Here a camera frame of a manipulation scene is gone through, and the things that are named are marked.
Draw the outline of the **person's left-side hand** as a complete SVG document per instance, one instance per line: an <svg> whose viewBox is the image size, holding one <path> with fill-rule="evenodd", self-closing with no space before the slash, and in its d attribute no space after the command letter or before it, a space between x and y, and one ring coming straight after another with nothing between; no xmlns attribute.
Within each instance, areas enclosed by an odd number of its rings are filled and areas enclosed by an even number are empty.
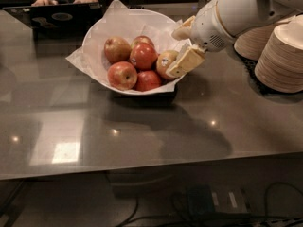
<svg viewBox="0 0 303 227"><path fill-rule="evenodd" d="M57 0L36 0L31 6L52 6L58 5Z"/></svg>

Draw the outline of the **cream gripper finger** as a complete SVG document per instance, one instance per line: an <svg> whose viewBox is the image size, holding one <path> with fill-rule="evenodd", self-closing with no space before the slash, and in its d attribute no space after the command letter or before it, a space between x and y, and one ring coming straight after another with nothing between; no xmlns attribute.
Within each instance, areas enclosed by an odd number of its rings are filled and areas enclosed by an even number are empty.
<svg viewBox="0 0 303 227"><path fill-rule="evenodd" d="M197 44L184 44L176 60L166 70L171 78L180 78L205 60L205 49Z"/></svg>
<svg viewBox="0 0 303 227"><path fill-rule="evenodd" d="M192 24L195 18L196 16L193 15L186 19L181 25L172 31L171 36L178 41L188 39L190 37Z"/></svg>

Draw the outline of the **person's right-side hand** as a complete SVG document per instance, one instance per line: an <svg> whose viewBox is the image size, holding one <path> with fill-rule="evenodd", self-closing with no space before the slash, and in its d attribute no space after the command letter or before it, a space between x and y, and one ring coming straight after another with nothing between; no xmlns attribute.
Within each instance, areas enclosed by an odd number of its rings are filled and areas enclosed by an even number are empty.
<svg viewBox="0 0 303 227"><path fill-rule="evenodd" d="M97 3L98 0L75 0L74 4Z"/></svg>

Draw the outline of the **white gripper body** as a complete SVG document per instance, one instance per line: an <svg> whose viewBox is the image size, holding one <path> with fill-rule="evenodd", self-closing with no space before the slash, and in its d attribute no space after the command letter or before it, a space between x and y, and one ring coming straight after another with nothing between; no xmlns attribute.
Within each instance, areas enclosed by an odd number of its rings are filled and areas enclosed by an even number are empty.
<svg viewBox="0 0 303 227"><path fill-rule="evenodd" d="M211 0L207 3L191 23L189 38L209 52L219 52L235 41L223 26L218 2L219 0Z"/></svg>

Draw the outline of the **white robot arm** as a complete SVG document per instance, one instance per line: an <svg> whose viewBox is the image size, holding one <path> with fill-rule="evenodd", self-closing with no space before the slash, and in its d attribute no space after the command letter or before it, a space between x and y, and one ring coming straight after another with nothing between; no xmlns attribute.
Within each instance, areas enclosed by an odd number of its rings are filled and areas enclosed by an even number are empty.
<svg viewBox="0 0 303 227"><path fill-rule="evenodd" d="M211 0L172 32L190 39L166 74L179 78L203 63L206 52L218 52L243 33L268 26L303 10L303 0Z"/></svg>

